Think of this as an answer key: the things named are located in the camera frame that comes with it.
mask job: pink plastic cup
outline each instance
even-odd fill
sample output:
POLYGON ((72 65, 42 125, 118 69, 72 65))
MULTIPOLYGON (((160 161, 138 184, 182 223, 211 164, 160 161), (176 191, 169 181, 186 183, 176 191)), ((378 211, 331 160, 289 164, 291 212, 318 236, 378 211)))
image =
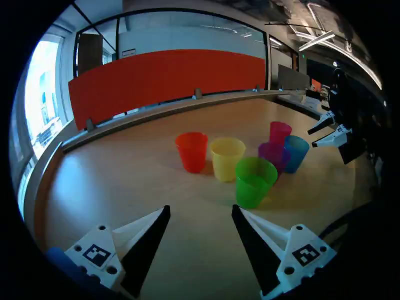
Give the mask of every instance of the pink plastic cup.
POLYGON ((285 145, 285 138, 292 133, 292 127, 283 122, 271 122, 269 128, 269 142, 285 145))
POLYGON ((258 157, 269 161, 276 168, 278 178, 291 159, 290 152, 282 145, 265 142, 258 147, 258 157))

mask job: blue object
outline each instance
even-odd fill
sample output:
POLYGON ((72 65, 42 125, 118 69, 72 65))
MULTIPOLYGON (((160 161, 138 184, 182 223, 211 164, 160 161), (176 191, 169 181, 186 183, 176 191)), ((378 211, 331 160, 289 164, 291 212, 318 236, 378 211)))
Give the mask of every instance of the blue object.
POLYGON ((295 173, 310 149, 309 143, 301 137, 289 135, 284 139, 284 147, 290 152, 290 160, 284 171, 295 173))

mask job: yellow plastic cup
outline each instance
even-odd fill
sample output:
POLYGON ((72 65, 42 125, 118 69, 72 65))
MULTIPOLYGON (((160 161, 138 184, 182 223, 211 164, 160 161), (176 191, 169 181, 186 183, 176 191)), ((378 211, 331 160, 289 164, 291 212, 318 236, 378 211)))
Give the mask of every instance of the yellow plastic cup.
POLYGON ((245 144, 234 137, 219 137, 209 146, 215 177, 222 182, 235 179, 235 168, 245 153, 245 144))

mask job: red plastic cup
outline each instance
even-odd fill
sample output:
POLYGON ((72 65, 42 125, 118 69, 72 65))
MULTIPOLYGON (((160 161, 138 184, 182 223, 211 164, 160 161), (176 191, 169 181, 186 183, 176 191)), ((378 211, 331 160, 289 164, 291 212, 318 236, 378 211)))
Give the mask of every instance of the red plastic cup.
POLYGON ((269 141, 277 145, 285 145, 285 138, 292 133, 292 127, 283 122, 271 122, 269 141))
POLYGON ((175 139, 183 167, 189 173, 200 173, 206 165, 207 135, 187 132, 175 139))
POLYGON ((276 168, 278 178, 285 170, 286 165, 291 159, 290 152, 282 145, 272 142, 262 143, 258 147, 258 157, 269 161, 276 168))

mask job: wooden table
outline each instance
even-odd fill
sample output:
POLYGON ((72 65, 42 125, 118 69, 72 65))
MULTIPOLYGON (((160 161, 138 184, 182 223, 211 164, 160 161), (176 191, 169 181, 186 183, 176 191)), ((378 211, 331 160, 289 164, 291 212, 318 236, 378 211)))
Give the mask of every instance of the wooden table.
MULTIPOLYGON (((256 156, 270 122, 292 126, 309 143, 315 120, 264 99, 200 108, 143 123, 69 152, 48 193, 48 247, 69 248, 97 224, 117 228, 168 204, 171 218, 141 290, 141 299, 259 299, 260 287, 231 217, 235 183, 221 183, 208 161, 202 174, 184 171, 175 137, 201 131, 209 141, 237 137, 256 156)), ((311 148, 295 174, 283 174, 252 212, 319 234, 368 201, 364 157, 344 165, 334 147, 311 148)))

